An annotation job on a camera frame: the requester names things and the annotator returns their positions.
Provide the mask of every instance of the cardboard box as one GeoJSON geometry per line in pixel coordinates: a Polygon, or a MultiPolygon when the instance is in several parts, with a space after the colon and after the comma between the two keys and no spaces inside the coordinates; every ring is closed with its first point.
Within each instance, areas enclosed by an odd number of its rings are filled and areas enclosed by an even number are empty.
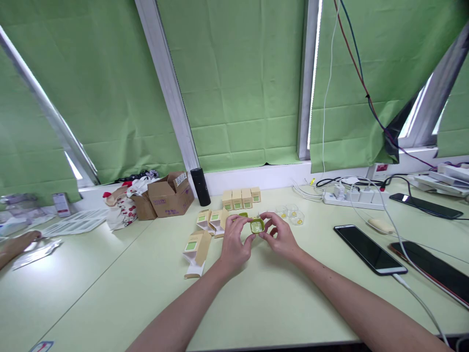
{"type": "Polygon", "coordinates": [[[251,188],[251,194],[253,196],[253,203],[259,203],[260,202],[260,188],[259,187],[253,187],[251,188]]]}
{"type": "Polygon", "coordinates": [[[228,211],[223,208],[221,210],[212,211],[210,217],[210,224],[215,228],[215,238],[220,238],[225,235],[226,218],[228,217],[228,211]]]}
{"type": "Polygon", "coordinates": [[[239,210],[243,208],[243,197],[241,196],[241,190],[233,190],[231,199],[233,201],[234,210],[239,210]]]}
{"type": "Polygon", "coordinates": [[[209,252],[212,236],[208,231],[195,231],[189,236],[182,255],[189,262],[189,269],[184,278],[198,278],[204,272],[205,260],[209,252]]]}
{"type": "Polygon", "coordinates": [[[159,218],[184,215],[194,200],[187,173],[172,172],[148,184],[148,196],[159,218]]]}
{"type": "Polygon", "coordinates": [[[130,199],[137,207],[138,220],[154,220],[158,217],[148,197],[148,191],[143,192],[141,196],[133,195],[130,199]]]}
{"type": "Polygon", "coordinates": [[[212,216],[212,211],[210,209],[202,210],[197,215],[197,221],[195,222],[195,224],[202,230],[206,230],[210,232],[212,236],[215,236],[215,228],[209,222],[210,216],[212,216]]]}
{"type": "Polygon", "coordinates": [[[241,190],[241,195],[243,199],[243,209],[251,209],[253,207],[253,195],[249,188],[243,188],[241,190]]]}
{"type": "Polygon", "coordinates": [[[233,192],[231,190],[227,190],[223,192],[221,197],[221,202],[223,203],[223,208],[226,210],[233,210],[233,199],[232,199],[233,192]]]}

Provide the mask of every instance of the black smartphone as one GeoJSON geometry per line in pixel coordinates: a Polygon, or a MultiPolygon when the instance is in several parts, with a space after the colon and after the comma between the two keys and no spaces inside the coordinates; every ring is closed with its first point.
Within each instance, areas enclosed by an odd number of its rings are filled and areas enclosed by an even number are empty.
{"type": "Polygon", "coordinates": [[[419,207],[419,208],[425,209],[428,212],[434,213],[436,215],[443,215],[447,218],[455,219],[455,218],[462,216],[463,214],[458,210],[446,208],[442,205],[438,205],[435,203],[430,203],[430,202],[427,202],[426,200],[415,198],[414,196],[410,198],[408,195],[405,195],[402,193],[393,194],[389,196],[389,198],[393,200],[397,200],[398,202],[413,206],[415,208],[419,207]]]}
{"type": "MultiPolygon", "coordinates": [[[[410,260],[412,260],[421,271],[469,305],[468,276],[464,275],[448,263],[435,257],[433,254],[414,242],[404,241],[403,245],[410,260]]],[[[402,248],[399,242],[391,243],[389,248],[404,260],[407,260],[402,253],[402,248]]]]}
{"type": "Polygon", "coordinates": [[[334,231],[378,275],[405,274],[407,269],[355,225],[335,226],[334,231]]]}

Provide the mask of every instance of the green label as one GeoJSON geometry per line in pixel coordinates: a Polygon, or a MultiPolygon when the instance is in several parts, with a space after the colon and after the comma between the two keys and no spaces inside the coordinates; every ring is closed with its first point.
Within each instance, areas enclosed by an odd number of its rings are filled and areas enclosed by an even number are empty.
{"type": "Polygon", "coordinates": [[[186,251],[194,250],[196,245],[197,245],[197,242],[189,242],[186,246],[186,251]]]}

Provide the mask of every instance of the forearm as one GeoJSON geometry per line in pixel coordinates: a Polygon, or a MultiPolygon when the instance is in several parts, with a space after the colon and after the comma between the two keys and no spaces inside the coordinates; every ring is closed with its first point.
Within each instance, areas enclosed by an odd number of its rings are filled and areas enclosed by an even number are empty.
{"type": "Polygon", "coordinates": [[[226,268],[216,262],[143,330],[127,352],[185,351],[229,277],[226,268]]]}
{"type": "Polygon", "coordinates": [[[374,293],[321,264],[304,251],[292,262],[324,293],[373,351],[450,351],[443,342],[374,293]]]}

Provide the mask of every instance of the desk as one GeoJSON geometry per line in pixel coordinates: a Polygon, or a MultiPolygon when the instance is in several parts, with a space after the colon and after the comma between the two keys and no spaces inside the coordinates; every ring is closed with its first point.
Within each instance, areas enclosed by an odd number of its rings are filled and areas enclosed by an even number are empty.
{"type": "Polygon", "coordinates": [[[63,244],[39,261],[15,271],[7,265],[0,272],[0,350],[29,351],[149,225],[111,232],[103,223],[61,236],[63,244]]]}
{"type": "MultiPolygon", "coordinates": [[[[404,185],[396,180],[388,190],[405,193],[404,185]]],[[[414,192],[416,197],[469,214],[469,206],[449,197],[414,192]]],[[[292,226],[302,248],[437,334],[430,318],[411,294],[392,277],[375,275],[332,228],[355,224],[382,247],[395,242],[394,238],[376,233],[352,208],[304,200],[290,188],[262,191],[262,203],[255,204],[248,214],[253,216],[259,210],[287,203],[295,203],[306,215],[303,226],[292,226]]],[[[212,197],[211,208],[220,207],[220,197],[212,197]]],[[[391,200],[388,208],[402,236],[469,261],[469,224],[438,219],[391,200]]],[[[183,279],[188,264],[181,252],[189,234],[196,230],[196,214],[201,209],[195,201],[185,216],[150,222],[44,340],[55,341],[53,348],[57,351],[125,351],[143,328],[194,282],[194,279],[183,279]]],[[[386,219],[382,211],[366,212],[386,219]]],[[[242,239],[248,235],[246,227],[242,239]]],[[[222,239],[212,240],[206,270],[219,257],[221,245],[222,239]]],[[[435,255],[469,275],[469,265],[438,252],[435,255]]],[[[405,266],[409,268],[405,280],[431,308],[444,332],[448,335],[469,332],[469,311],[409,265],[405,266]]],[[[251,259],[221,290],[188,350],[301,346],[357,340],[319,290],[296,268],[273,254],[267,243],[256,239],[251,259]]]]}

